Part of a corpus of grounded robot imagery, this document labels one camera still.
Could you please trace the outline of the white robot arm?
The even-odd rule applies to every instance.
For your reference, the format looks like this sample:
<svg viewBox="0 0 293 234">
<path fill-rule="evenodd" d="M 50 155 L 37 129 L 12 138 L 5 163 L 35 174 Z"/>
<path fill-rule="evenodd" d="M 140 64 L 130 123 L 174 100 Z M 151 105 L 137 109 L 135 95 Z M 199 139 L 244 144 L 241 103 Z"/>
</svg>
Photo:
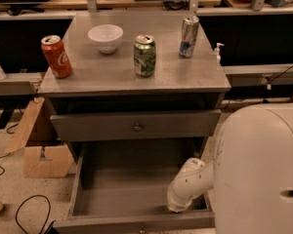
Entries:
<svg viewBox="0 0 293 234">
<path fill-rule="evenodd" d="M 209 189 L 217 234 L 293 234 L 293 103 L 235 111 L 213 161 L 190 158 L 171 182 L 168 209 L 182 212 Z"/>
</svg>

